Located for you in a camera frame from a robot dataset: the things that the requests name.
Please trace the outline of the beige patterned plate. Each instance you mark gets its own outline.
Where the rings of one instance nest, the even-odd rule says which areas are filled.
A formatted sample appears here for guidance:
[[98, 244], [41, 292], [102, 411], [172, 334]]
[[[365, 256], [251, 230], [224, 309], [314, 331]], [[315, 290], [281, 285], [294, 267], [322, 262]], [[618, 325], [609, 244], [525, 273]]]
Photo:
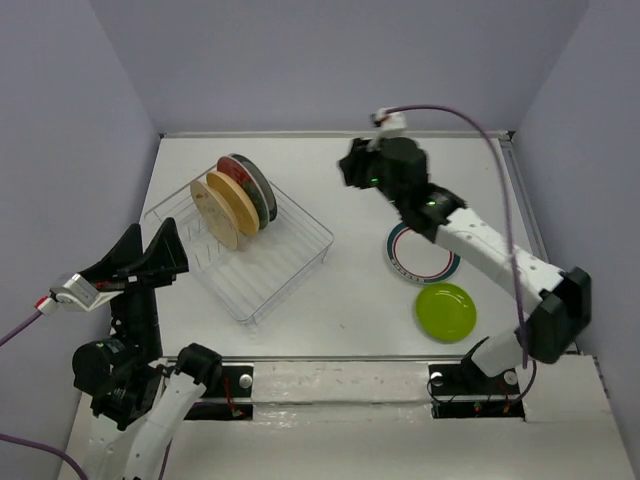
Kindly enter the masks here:
[[189, 184], [191, 198], [208, 230], [227, 249], [239, 246], [239, 226], [234, 212], [223, 196], [199, 180]]

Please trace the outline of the green red striped plate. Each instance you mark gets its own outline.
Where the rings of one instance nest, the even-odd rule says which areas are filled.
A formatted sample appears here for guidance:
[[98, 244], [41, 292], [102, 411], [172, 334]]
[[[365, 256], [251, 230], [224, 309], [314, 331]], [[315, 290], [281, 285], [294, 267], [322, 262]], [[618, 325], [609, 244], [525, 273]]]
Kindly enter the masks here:
[[458, 255], [432, 244], [404, 223], [398, 223], [389, 232], [385, 254], [396, 273], [419, 285], [444, 282], [461, 264]]

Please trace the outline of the yellow plate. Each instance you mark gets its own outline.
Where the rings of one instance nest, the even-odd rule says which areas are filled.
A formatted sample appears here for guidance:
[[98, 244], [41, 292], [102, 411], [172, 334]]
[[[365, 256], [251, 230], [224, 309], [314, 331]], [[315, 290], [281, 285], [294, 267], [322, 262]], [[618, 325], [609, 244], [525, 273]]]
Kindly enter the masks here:
[[207, 185], [222, 195], [237, 219], [239, 230], [247, 236], [259, 231], [257, 210], [243, 188], [229, 175], [213, 171], [206, 174]]

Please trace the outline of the green rim lettered plate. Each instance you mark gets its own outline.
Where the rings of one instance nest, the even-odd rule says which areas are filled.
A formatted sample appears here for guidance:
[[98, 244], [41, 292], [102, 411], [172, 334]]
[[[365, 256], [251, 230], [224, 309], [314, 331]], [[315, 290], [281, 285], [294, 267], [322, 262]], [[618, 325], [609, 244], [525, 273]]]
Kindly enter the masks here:
[[271, 184], [266, 179], [262, 171], [249, 158], [240, 154], [233, 154], [233, 157], [238, 160], [257, 181], [257, 184], [267, 203], [269, 221], [274, 221], [277, 217], [278, 207]]

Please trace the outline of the red teal flower plate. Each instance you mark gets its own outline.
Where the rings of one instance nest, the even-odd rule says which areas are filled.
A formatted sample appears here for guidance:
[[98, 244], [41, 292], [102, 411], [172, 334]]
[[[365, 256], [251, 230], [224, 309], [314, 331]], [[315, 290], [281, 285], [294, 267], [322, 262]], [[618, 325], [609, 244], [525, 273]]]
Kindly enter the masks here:
[[270, 222], [269, 212], [257, 181], [238, 160], [231, 156], [220, 157], [217, 161], [216, 169], [234, 180], [248, 195], [258, 214], [259, 229], [264, 229]]

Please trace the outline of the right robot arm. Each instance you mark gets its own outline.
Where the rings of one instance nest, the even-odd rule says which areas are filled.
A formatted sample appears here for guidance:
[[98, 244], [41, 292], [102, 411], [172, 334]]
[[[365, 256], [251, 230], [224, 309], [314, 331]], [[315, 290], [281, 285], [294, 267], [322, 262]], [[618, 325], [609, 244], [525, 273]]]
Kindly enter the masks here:
[[476, 343], [456, 381], [477, 388], [532, 359], [554, 364], [592, 319], [592, 281], [579, 267], [562, 270], [499, 234], [458, 195], [431, 182], [428, 157], [406, 137], [356, 138], [338, 166], [346, 185], [377, 189], [405, 227], [470, 263], [510, 294], [517, 327]]

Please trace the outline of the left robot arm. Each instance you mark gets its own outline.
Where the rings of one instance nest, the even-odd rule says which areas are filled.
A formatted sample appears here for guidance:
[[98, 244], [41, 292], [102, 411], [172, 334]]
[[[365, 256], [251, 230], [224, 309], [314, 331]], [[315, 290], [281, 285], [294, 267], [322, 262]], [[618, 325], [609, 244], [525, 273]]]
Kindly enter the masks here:
[[75, 387], [91, 399], [83, 468], [91, 479], [148, 479], [191, 407], [222, 376], [221, 356], [196, 343], [176, 365], [163, 355], [156, 289], [189, 269], [176, 222], [164, 220], [149, 245], [128, 227], [99, 262], [75, 274], [66, 298], [84, 311], [111, 310], [108, 337], [72, 358]]

